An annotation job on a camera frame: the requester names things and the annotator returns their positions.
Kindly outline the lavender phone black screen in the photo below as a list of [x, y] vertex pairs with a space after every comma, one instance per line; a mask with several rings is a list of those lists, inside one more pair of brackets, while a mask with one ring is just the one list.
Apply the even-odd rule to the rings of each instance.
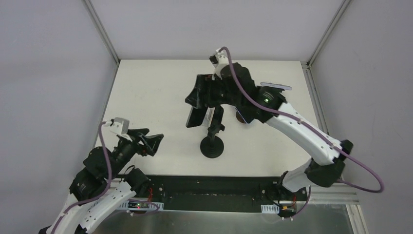
[[208, 108], [203, 107], [200, 109], [197, 109], [195, 107], [192, 107], [186, 122], [186, 127], [187, 128], [192, 128], [192, 127], [198, 127], [202, 125], [205, 115], [207, 113]]

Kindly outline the black round-base phone stand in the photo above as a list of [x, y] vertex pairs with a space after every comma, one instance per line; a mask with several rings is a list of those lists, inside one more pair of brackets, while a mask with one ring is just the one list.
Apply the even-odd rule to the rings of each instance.
[[201, 153], [207, 158], [217, 158], [224, 151], [224, 143], [217, 136], [220, 131], [225, 130], [225, 126], [222, 124], [223, 115], [224, 109], [221, 106], [214, 108], [207, 129], [207, 136], [200, 143]]

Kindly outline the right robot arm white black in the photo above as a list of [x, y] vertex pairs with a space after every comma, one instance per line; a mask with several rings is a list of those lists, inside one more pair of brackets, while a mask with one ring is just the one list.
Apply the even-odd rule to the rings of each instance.
[[312, 131], [313, 125], [293, 108], [281, 89], [255, 85], [249, 70], [239, 63], [234, 63], [233, 68], [237, 81], [229, 65], [218, 73], [197, 75], [193, 90], [185, 98], [185, 103], [192, 107], [186, 127], [201, 125], [201, 114], [208, 108], [234, 106], [247, 120], [256, 119], [279, 130], [310, 155], [303, 165], [280, 177], [276, 192], [281, 199], [290, 199], [312, 183], [328, 188], [338, 182], [345, 168], [345, 156], [334, 147], [348, 153], [352, 143], [330, 138], [319, 129]]

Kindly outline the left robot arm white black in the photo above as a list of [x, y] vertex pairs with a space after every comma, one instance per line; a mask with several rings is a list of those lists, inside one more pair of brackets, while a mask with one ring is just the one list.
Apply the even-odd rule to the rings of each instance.
[[164, 135], [148, 133], [148, 128], [128, 129], [125, 135], [118, 136], [112, 151], [104, 145], [93, 148], [83, 161], [84, 168], [73, 179], [58, 218], [39, 233], [90, 234], [123, 202], [133, 196], [145, 196], [150, 180], [138, 168], [132, 169], [115, 191], [109, 195], [106, 192], [133, 156], [156, 154]]

